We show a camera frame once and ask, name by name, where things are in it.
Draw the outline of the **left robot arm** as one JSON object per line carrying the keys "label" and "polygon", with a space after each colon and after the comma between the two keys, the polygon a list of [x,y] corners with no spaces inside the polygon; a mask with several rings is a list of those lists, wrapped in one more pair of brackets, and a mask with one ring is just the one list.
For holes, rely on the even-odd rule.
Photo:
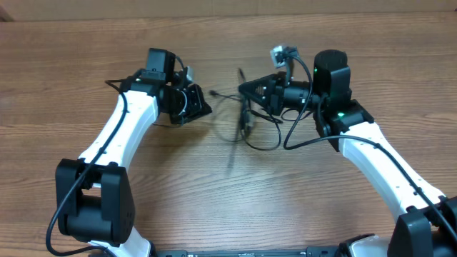
{"label": "left robot arm", "polygon": [[46,230],[47,251],[71,256],[156,256],[154,244],[134,226],[136,207],[128,170],[139,144],[161,114],[179,128],[212,112],[193,70],[165,49],[150,48],[146,66],[105,83],[116,107],[96,140],[77,159],[56,167],[56,210]]}

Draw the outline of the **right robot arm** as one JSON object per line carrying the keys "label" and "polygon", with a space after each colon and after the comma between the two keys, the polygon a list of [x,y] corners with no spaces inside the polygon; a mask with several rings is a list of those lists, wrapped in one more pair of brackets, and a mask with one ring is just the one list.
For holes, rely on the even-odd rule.
{"label": "right robot arm", "polygon": [[390,145],[372,115],[351,96],[346,53],[319,52],[307,80],[293,79],[301,57],[294,47],[271,51],[278,72],[242,83],[245,104],[256,103],[268,115],[284,109],[313,115],[318,138],[353,163],[388,206],[395,223],[382,238],[369,233],[336,246],[309,246],[305,256],[454,256],[456,199],[447,197],[416,173]]}

